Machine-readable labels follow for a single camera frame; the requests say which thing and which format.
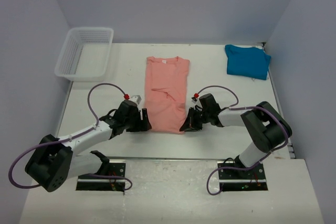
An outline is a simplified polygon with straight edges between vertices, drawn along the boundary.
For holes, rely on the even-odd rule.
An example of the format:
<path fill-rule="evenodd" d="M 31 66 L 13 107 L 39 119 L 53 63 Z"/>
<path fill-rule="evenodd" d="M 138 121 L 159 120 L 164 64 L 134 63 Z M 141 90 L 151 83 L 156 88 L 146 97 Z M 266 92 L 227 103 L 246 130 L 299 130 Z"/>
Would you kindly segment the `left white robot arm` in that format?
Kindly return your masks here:
<path fill-rule="evenodd" d="M 81 175 L 118 180 L 110 171 L 110 160 L 99 151 L 82 152 L 122 134 L 146 132 L 151 124 L 147 110 L 138 109 L 141 97 L 132 96 L 121 102 L 113 115 L 107 114 L 98 124 L 59 139 L 49 134 L 40 141 L 25 167 L 25 172 L 48 192 L 58 189 L 68 178 Z"/>

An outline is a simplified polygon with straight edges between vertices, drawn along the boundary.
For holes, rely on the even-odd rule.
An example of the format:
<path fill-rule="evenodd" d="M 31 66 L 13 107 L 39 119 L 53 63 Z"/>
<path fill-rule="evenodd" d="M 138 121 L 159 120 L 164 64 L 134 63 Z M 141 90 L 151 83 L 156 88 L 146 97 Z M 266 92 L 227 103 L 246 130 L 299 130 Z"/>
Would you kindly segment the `pink t shirt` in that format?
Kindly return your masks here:
<path fill-rule="evenodd" d="M 153 132 L 183 133 L 189 69 L 190 61 L 181 57 L 147 57 L 144 107 Z"/>

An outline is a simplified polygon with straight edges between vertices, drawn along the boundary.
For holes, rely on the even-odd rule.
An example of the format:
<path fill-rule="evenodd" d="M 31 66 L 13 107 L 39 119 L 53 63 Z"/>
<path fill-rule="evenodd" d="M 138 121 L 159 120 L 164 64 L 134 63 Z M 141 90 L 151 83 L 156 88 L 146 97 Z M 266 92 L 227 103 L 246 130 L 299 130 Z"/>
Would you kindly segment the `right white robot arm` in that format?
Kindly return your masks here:
<path fill-rule="evenodd" d="M 266 159 L 272 152 L 284 147 L 292 136 L 292 129 L 285 119 L 266 101 L 256 106 L 241 108 L 221 108 L 212 94 L 196 97 L 200 106 L 189 108 L 181 132 L 195 132 L 203 124 L 216 127 L 244 127 L 251 144 L 233 161 L 231 170 L 239 178 L 246 178 L 253 168 Z"/>

